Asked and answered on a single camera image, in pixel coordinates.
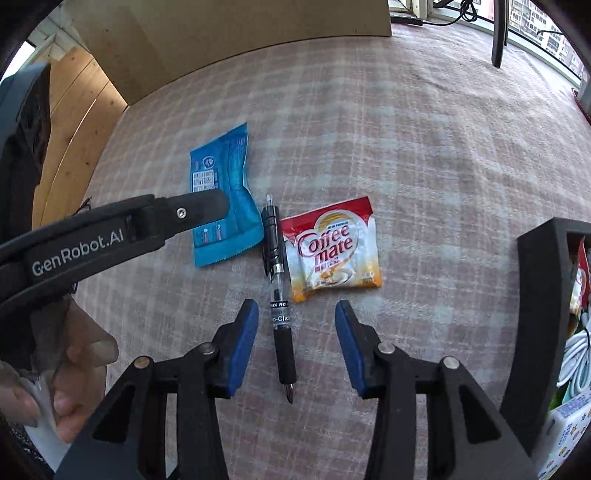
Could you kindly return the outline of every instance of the red packet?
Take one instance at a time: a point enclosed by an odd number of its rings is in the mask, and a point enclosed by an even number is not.
[[[281,228],[294,301],[319,288],[382,285],[368,197],[285,218]]]
[[[581,316],[582,309],[587,306],[589,291],[591,291],[589,264],[587,263],[584,243],[585,237],[579,242],[579,249],[577,252],[577,274],[574,279],[573,292],[570,296],[570,313],[576,315],[577,320]]]

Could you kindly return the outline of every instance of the coffee mate logo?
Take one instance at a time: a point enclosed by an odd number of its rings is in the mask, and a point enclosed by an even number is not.
[[[298,254],[314,258],[315,271],[348,261],[359,243],[359,228],[363,219],[348,210],[333,210],[322,214],[313,229],[296,237]]]

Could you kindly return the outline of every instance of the white cable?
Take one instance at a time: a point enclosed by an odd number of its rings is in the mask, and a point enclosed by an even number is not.
[[[581,323],[586,327],[589,314],[581,314]],[[583,330],[566,340],[564,358],[558,375],[556,387],[562,387],[570,381],[569,394],[576,397],[591,386],[591,350],[589,333]]]

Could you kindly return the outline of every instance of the wooden panel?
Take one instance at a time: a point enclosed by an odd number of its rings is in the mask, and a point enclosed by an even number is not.
[[[33,228],[37,228],[41,224],[51,184],[74,133],[107,81],[105,73],[100,69],[96,60],[91,60],[65,92],[51,114],[51,136],[45,162],[43,162],[41,181],[35,189],[33,200]]]
[[[92,61],[92,55],[83,48],[74,47],[57,65],[51,67],[49,85],[49,111],[53,112],[57,103],[64,96],[68,88],[78,78],[78,75]]]
[[[57,170],[41,225],[72,215],[84,200],[100,155],[127,104],[111,82],[88,111]]]
[[[256,48],[390,36],[387,0],[69,0],[64,9],[123,98]]]

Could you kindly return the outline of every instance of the blue snack wrapper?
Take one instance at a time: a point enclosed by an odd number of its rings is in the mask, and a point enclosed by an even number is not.
[[[196,267],[238,255],[262,240],[261,216],[246,184],[247,149],[243,124],[190,153],[190,191],[221,189],[230,201],[224,219],[193,229]]]

